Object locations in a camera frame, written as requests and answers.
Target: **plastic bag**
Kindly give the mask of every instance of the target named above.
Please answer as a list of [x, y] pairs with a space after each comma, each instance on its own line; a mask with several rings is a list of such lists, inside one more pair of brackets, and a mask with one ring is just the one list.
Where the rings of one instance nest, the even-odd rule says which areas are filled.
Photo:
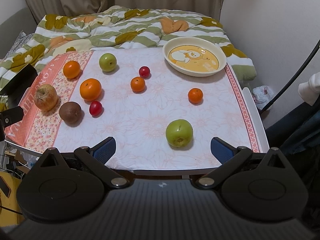
[[269, 103], [273, 97], [273, 91], [268, 86], [256, 87], [252, 90], [252, 94], [255, 104], [260, 110], [264, 108], [265, 105]]
[[28, 168], [31, 169], [32, 166], [36, 163], [38, 158], [36, 156], [29, 154], [29, 153], [24, 153], [24, 152], [20, 152], [20, 153], [22, 154], [23, 158], [27, 162]]

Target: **small red fruit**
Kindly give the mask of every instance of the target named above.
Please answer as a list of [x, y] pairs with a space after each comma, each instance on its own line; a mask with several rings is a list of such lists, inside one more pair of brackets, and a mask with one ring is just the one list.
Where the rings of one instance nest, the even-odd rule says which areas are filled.
[[146, 67], [146, 66], [141, 67], [141, 68], [139, 69], [139, 75], [140, 75], [141, 77], [143, 77], [143, 78], [148, 77], [148, 76], [150, 75], [150, 69], [149, 69], [148, 67]]
[[93, 101], [89, 107], [89, 113], [92, 116], [100, 114], [102, 111], [102, 104], [99, 101]]

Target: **black cable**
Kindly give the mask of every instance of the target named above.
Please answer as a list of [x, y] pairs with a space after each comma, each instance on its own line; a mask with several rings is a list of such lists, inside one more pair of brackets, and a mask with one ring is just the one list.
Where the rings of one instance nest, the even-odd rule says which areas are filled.
[[265, 105], [262, 110], [259, 110], [259, 114], [262, 114], [264, 111], [266, 111], [270, 106], [273, 105], [273, 103], [292, 85], [292, 83], [297, 79], [297, 77], [302, 73], [302, 71], [307, 67], [309, 62], [313, 59], [315, 54], [320, 48], [320, 40], [318, 41], [318, 44], [315, 46], [309, 57], [306, 59], [306, 61], [303, 63], [303, 65], [298, 69], [298, 71], [294, 74], [294, 76], [289, 80], [289, 82], [280, 90], [278, 94], [274, 98], [271, 99], [269, 103]]
[[11, 211], [11, 212], [16, 213], [16, 214], [18, 214], [18, 215], [22, 215], [22, 213], [20, 213], [20, 212], [18, 212], [18, 211], [12, 210], [12, 209], [10, 209], [10, 208], [6, 208], [6, 207], [1, 206], [1, 205], [0, 205], [0, 208], [3, 208], [3, 209], [8, 210], [8, 211]]

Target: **old apple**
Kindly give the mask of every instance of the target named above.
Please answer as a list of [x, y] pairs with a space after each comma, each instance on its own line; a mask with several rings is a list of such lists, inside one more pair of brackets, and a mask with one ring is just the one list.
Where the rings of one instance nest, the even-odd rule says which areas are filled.
[[49, 111], [58, 101], [57, 91], [52, 85], [43, 84], [36, 90], [34, 101], [40, 110]]
[[111, 53], [103, 54], [99, 59], [99, 66], [103, 71], [111, 72], [117, 66], [117, 59]]
[[193, 129], [187, 120], [178, 119], [169, 123], [165, 130], [165, 136], [170, 145], [185, 147], [193, 138]]

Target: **white cloth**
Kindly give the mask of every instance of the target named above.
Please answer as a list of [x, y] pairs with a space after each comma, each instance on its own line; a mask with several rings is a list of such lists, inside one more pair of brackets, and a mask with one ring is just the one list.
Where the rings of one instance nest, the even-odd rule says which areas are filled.
[[320, 95], [320, 72], [313, 74], [308, 82], [301, 83], [298, 93], [303, 101], [313, 106]]

